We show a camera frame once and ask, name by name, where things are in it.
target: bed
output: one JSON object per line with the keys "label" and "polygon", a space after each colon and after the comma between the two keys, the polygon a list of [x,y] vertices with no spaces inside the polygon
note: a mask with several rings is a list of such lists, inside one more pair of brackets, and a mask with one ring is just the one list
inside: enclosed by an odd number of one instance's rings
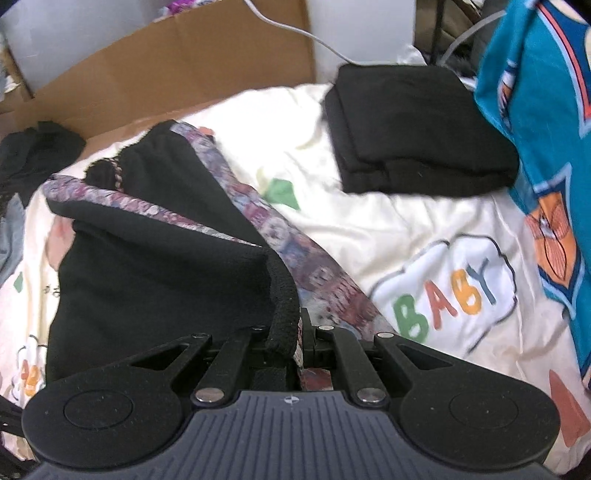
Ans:
{"label": "bed", "polygon": [[[462,200],[344,194],[322,119],[327,88],[251,90],[182,120],[212,129],[239,180],[326,249],[401,333],[550,395],[562,427],[546,465],[574,468],[591,446],[591,398],[563,308],[544,295],[525,216],[507,192]],[[140,137],[64,173],[83,177],[94,160]],[[44,386],[56,268],[70,232],[38,191],[27,209],[23,261],[0,288],[1,392],[20,406]],[[454,288],[452,274],[467,290]],[[22,440],[6,444],[30,454]]]}

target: black clothing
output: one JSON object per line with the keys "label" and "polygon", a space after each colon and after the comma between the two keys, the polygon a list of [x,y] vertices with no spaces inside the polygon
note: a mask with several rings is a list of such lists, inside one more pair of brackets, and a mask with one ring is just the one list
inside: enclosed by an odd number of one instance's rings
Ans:
{"label": "black clothing", "polygon": [[74,163],[85,145],[78,134],[54,122],[7,135],[0,142],[0,217],[15,193],[26,208],[39,185]]}
{"label": "black clothing", "polygon": [[515,147],[445,68],[345,65],[324,110],[347,193],[466,197],[517,177]]}
{"label": "black clothing", "polygon": [[[290,358],[296,349],[299,301],[287,267],[170,125],[120,153],[125,193],[255,245],[116,207],[49,201],[76,231],[60,265],[49,381],[197,332],[219,341],[265,325],[268,351]],[[99,161],[87,183],[114,190],[113,172]]]}

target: black folded clothing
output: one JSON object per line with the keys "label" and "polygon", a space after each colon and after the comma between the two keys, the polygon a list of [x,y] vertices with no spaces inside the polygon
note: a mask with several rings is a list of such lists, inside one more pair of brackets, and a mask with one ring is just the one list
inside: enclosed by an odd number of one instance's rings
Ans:
{"label": "black folded clothing", "polygon": [[467,197],[517,177],[517,150],[445,68],[345,65],[324,111],[347,193]]}

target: metal rivet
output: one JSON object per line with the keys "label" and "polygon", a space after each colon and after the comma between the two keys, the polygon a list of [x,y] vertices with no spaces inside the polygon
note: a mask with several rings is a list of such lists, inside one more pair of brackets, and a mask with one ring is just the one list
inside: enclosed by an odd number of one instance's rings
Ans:
{"label": "metal rivet", "polygon": [[357,392],[357,398],[363,403],[379,403],[386,398],[386,393],[380,388],[362,388]]}
{"label": "metal rivet", "polygon": [[215,387],[201,388],[195,392],[195,398],[202,403],[214,403],[224,396],[223,390]]}

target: white wall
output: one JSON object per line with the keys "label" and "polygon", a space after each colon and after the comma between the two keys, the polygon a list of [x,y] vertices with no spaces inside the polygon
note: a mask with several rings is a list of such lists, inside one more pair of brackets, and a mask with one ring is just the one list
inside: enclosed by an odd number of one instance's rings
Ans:
{"label": "white wall", "polygon": [[[312,33],[357,61],[395,61],[413,43],[414,0],[307,0]],[[332,80],[340,58],[316,44],[317,76]]]}

